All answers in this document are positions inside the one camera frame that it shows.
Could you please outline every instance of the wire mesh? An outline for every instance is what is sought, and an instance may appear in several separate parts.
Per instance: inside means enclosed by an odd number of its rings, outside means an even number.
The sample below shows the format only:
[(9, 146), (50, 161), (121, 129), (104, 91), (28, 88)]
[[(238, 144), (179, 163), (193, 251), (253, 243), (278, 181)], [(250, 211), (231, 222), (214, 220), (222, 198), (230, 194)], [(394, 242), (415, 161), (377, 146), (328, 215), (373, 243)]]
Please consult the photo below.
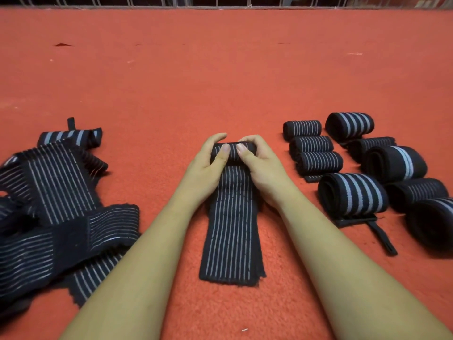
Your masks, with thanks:
[(1, 5), (55, 8), (453, 9), (453, 0), (3, 0)]

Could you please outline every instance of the orange carpet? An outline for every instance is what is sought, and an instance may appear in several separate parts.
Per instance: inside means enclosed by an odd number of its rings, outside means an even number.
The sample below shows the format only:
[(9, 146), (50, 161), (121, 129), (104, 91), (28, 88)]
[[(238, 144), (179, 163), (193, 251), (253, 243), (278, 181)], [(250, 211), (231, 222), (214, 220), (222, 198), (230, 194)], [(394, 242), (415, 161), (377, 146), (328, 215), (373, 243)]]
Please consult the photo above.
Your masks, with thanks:
[[(427, 176), (453, 194), (452, 15), (0, 9), (0, 160), (33, 147), (42, 131), (64, 130), (70, 116), (80, 129), (101, 126), (94, 153), (111, 175), (99, 195), (105, 205), (139, 205), (144, 231), (202, 142), (222, 131), (231, 141), (261, 134), (319, 206), (317, 184), (297, 176), (282, 124), (353, 111), (374, 118), (372, 136), (415, 148)], [(358, 171), (335, 150), (343, 172)], [(453, 261), (430, 257), (401, 215), (381, 217), (397, 257), (365, 225), (343, 231), (453, 330)], [(195, 215), (162, 339), (333, 338), (282, 221), (264, 209), (258, 227), (268, 277), (257, 288), (211, 284), (198, 279), (207, 216)], [(1, 337), (56, 339), (76, 313), (66, 290), (48, 291)]]

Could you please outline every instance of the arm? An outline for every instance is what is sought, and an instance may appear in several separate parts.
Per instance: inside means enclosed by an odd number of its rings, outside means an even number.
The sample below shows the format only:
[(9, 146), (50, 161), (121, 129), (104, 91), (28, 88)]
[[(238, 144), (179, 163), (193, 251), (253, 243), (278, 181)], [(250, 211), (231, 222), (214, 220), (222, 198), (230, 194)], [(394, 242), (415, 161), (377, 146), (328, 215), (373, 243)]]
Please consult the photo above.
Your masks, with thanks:
[(318, 292), (338, 339), (453, 339), (448, 328), (367, 257), (287, 176), (260, 136), (254, 156), (238, 152), (264, 199), (277, 208)]
[(61, 339), (159, 339), (184, 236), (198, 206), (215, 190), (228, 160), (224, 145), (210, 165), (210, 137), (171, 200), (96, 289)]

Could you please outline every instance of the fingernail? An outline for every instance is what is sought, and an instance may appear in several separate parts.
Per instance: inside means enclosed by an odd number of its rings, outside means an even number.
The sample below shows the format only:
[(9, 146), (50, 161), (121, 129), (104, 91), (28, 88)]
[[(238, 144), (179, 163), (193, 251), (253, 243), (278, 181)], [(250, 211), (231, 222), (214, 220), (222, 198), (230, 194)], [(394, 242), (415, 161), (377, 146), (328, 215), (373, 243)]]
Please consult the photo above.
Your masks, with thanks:
[(242, 153), (244, 150), (247, 150), (246, 146), (243, 145), (242, 143), (238, 143), (236, 145), (236, 148), (237, 148), (237, 151), (240, 152), (240, 153)]
[(221, 151), (224, 151), (225, 153), (230, 152), (230, 145), (228, 143), (224, 143), (222, 147), (220, 148)]

